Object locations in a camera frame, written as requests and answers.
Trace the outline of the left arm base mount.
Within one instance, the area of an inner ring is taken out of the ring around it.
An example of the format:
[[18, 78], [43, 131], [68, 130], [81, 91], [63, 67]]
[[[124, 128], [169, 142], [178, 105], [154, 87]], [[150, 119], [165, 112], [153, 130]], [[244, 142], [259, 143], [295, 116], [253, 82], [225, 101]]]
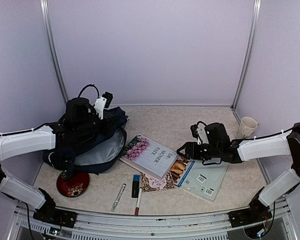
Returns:
[[74, 211], [56, 208], [53, 198], [40, 187], [38, 190], [43, 194], [45, 202], [42, 207], [34, 211], [33, 218], [45, 223], [73, 229], [78, 214]]

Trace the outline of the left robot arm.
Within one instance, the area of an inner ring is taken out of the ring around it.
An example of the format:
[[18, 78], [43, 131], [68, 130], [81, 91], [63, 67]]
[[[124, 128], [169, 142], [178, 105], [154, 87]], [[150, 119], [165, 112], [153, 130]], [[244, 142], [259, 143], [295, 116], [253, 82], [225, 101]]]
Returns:
[[52, 162], [73, 172], [78, 155], [110, 139], [127, 120], [120, 108], [108, 109], [110, 99], [101, 96], [94, 105], [84, 97], [66, 103], [65, 113], [56, 122], [21, 131], [0, 133], [0, 192], [22, 201], [53, 223], [60, 218], [54, 200], [41, 188], [5, 172], [1, 162], [15, 156], [45, 151]]

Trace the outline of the navy blue student backpack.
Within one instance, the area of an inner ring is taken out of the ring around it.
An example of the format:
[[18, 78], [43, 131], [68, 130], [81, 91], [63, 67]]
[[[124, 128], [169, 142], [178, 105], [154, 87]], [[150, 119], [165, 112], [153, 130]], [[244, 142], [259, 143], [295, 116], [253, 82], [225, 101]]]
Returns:
[[110, 169], [123, 154], [128, 116], [119, 106], [105, 110], [104, 113], [112, 120], [107, 135], [100, 134], [76, 150], [70, 147], [45, 150], [42, 154], [43, 162], [54, 169], [66, 171], [70, 176], [77, 172], [100, 174]]

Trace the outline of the red floral plate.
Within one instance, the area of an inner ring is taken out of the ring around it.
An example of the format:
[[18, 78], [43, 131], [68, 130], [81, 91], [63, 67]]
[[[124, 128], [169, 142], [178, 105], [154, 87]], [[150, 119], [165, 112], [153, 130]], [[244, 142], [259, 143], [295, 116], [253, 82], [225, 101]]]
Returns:
[[56, 180], [57, 191], [64, 197], [75, 198], [83, 194], [90, 184], [90, 176], [86, 172], [77, 172], [68, 178], [67, 172], [62, 171]]

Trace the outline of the blue white booklet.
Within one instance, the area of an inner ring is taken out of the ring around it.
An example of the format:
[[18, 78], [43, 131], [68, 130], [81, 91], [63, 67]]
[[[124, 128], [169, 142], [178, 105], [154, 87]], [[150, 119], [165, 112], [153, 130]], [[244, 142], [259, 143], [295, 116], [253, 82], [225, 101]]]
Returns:
[[192, 169], [194, 163], [195, 162], [193, 160], [188, 161], [188, 160], [184, 160], [184, 159], [178, 159], [173, 164], [170, 171], [171, 171], [171, 174], [172, 174], [173, 183], [177, 187], [182, 186], [182, 184], [184, 183], [188, 173]]

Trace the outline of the floral ceramic mug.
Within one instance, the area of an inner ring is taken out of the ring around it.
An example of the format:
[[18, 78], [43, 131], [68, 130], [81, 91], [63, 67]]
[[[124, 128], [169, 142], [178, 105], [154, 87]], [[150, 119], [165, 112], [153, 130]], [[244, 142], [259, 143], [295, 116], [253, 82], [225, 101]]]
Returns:
[[251, 117], [245, 116], [241, 119], [236, 138], [237, 139], [246, 139], [250, 137], [255, 130], [258, 128], [259, 123]]

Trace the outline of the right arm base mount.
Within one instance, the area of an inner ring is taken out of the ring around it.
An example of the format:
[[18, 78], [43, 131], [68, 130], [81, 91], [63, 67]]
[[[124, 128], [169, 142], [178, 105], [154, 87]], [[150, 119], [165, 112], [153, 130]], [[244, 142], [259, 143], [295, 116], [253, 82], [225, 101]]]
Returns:
[[247, 208], [228, 213], [232, 228], [258, 223], [273, 217], [270, 207], [259, 201], [259, 195], [263, 189], [264, 187], [255, 194]]

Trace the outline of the black blue highlighter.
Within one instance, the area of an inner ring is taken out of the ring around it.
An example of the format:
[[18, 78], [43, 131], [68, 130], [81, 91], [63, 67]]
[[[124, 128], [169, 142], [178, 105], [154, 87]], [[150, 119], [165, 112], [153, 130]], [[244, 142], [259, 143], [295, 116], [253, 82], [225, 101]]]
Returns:
[[140, 175], [135, 174], [132, 180], [131, 197], [138, 198], [140, 188]]

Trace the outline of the aluminium front rail frame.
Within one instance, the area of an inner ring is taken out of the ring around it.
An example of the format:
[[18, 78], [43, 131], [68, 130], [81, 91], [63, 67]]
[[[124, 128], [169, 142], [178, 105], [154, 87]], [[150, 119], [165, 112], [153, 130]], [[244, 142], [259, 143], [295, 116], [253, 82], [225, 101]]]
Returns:
[[8, 240], [244, 240], [261, 222], [232, 226], [229, 211], [186, 215], [122, 215], [74, 210], [73, 227], [33, 219], [19, 203], [12, 216]]

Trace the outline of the white Designer Fate book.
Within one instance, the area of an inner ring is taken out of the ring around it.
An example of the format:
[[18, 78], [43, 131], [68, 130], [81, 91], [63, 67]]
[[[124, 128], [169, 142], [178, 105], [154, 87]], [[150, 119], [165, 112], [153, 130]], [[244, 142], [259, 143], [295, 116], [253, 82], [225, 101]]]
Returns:
[[149, 177], [162, 180], [177, 158], [174, 150], [143, 135], [136, 135], [124, 147], [120, 160]]

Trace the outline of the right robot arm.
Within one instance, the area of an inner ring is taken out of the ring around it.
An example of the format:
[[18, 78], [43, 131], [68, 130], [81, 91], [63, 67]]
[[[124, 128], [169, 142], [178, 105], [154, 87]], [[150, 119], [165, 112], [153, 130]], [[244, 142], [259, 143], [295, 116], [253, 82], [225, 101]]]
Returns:
[[197, 124], [190, 130], [196, 141], [186, 142], [176, 152], [184, 159], [201, 161], [204, 165], [211, 165], [212, 159], [240, 164], [260, 158], [291, 156], [291, 167], [261, 189], [249, 203], [245, 216], [250, 222], [258, 221], [278, 198], [300, 184], [300, 122], [278, 133], [233, 140], [222, 123], [214, 122], [204, 126], [207, 143], [202, 141]]

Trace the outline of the pale green book with barcode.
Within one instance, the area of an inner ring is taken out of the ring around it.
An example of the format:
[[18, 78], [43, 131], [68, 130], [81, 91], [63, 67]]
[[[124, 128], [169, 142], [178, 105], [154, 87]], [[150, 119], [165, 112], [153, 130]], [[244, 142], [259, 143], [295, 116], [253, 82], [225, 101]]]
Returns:
[[179, 188], [213, 202], [228, 169], [228, 163], [203, 165], [201, 161], [193, 160], [194, 165]]

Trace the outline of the illustrated taming shrew book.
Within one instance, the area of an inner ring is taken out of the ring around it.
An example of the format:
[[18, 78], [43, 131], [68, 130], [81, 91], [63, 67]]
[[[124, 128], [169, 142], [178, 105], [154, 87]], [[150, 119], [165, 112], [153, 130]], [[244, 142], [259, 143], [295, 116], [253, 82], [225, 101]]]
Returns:
[[167, 172], [166, 176], [161, 180], [157, 180], [157, 179], [152, 178], [152, 177], [150, 177], [150, 176], [143, 173], [142, 174], [142, 179], [141, 179], [142, 180], [141, 182], [142, 182], [143, 192], [144, 193], [152, 193], [152, 192], [162, 192], [162, 191], [174, 189], [176, 185], [174, 184], [174, 181], [173, 181], [171, 168]]

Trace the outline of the red white marker pen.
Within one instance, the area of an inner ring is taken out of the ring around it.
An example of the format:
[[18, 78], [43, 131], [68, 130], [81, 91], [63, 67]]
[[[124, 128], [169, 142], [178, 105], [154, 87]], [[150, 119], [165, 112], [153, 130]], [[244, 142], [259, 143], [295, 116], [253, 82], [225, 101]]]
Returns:
[[134, 215], [135, 216], [139, 215], [139, 210], [140, 210], [141, 200], [142, 200], [142, 194], [143, 194], [143, 188], [140, 187], [139, 190], [138, 190], [138, 197], [137, 197], [137, 202], [136, 202], [136, 206], [135, 206], [135, 210], [134, 210]]

